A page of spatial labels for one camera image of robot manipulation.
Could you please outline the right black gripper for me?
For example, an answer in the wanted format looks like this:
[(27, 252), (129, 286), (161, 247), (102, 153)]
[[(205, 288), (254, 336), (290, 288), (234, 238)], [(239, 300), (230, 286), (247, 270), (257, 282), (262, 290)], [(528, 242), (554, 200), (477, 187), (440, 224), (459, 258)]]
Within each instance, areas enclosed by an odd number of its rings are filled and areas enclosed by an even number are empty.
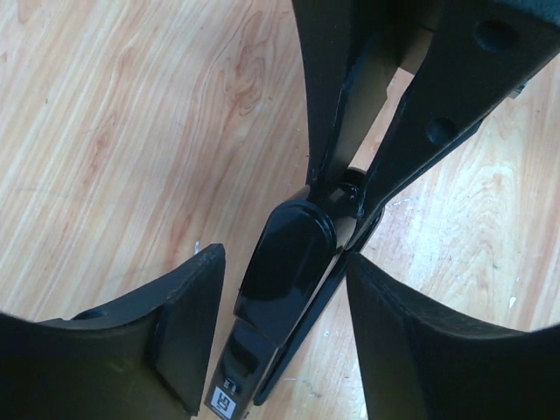
[(295, 1), (292, 8), (304, 64), (307, 181), (338, 181), (396, 70), (416, 74), (367, 171), (364, 219), (559, 53), (557, 1)]

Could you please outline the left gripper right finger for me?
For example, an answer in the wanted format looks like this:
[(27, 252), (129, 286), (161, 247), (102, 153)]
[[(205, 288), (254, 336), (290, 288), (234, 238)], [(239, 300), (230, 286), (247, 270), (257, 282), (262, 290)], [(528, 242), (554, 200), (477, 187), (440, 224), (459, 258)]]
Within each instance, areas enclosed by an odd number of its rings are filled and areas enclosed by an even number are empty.
[(522, 332), (455, 311), (363, 255), (346, 276), (370, 419), (557, 419), (559, 327)]

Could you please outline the black stapler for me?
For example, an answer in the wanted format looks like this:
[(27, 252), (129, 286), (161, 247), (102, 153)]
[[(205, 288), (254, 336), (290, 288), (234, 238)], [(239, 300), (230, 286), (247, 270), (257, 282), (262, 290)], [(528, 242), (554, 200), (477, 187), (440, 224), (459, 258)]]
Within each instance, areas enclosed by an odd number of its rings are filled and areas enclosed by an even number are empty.
[(354, 234), (364, 176), (348, 168), (330, 189), (307, 185), (267, 219), (206, 396), (219, 418), (243, 419), (266, 401), (374, 232)]

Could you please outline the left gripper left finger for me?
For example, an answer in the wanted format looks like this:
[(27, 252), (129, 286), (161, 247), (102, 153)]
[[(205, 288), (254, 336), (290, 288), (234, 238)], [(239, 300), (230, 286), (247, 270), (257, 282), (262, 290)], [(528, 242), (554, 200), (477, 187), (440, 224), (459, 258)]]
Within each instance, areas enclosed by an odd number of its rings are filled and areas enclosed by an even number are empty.
[(200, 410), (225, 273), (212, 244), (79, 315), (1, 317), (4, 419), (189, 419)]

